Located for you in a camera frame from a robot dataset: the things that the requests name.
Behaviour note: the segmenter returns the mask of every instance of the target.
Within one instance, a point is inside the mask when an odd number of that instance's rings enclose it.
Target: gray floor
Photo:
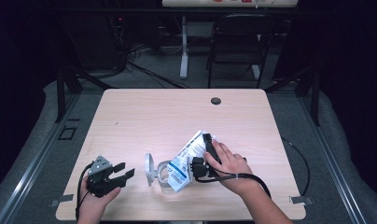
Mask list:
[[[275,42],[266,66],[261,88],[272,85],[272,71],[277,62],[279,44]],[[188,79],[179,78],[180,53],[166,54],[151,49],[143,50],[133,62],[164,77],[184,83],[191,88],[206,88],[207,48],[193,43],[189,48]],[[250,78],[245,68],[222,69],[228,78]],[[130,66],[103,82],[117,88],[163,88],[151,77],[132,70]],[[57,118],[56,84],[51,83],[44,91],[47,100],[31,136],[0,186],[0,222],[11,223],[61,223],[55,218],[56,207],[51,200],[62,196],[78,152],[91,125],[92,117],[102,97],[102,91],[87,80],[81,80],[84,91],[80,95],[67,92],[68,110],[64,120],[55,124]],[[172,88],[164,83],[165,88]],[[253,81],[215,81],[219,88],[252,88]],[[377,223],[377,195],[364,183],[350,161],[349,146],[343,129],[336,118],[328,97],[321,94],[320,127],[313,125],[308,117],[308,101],[296,98],[292,92],[294,83],[279,92],[268,94],[272,112],[281,136],[288,139],[304,155],[309,163],[311,182],[307,196],[314,204],[306,206],[307,216],[295,223]],[[75,128],[72,140],[59,140],[63,127]],[[286,153],[299,190],[307,181],[302,158],[290,145]],[[20,181],[30,180],[27,185]]]

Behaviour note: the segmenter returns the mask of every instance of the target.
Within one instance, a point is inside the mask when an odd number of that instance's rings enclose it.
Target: black chair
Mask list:
[[[213,63],[258,65],[259,88],[268,49],[278,23],[271,15],[230,14],[219,18],[212,29],[206,66],[209,70],[208,88],[211,88]]]

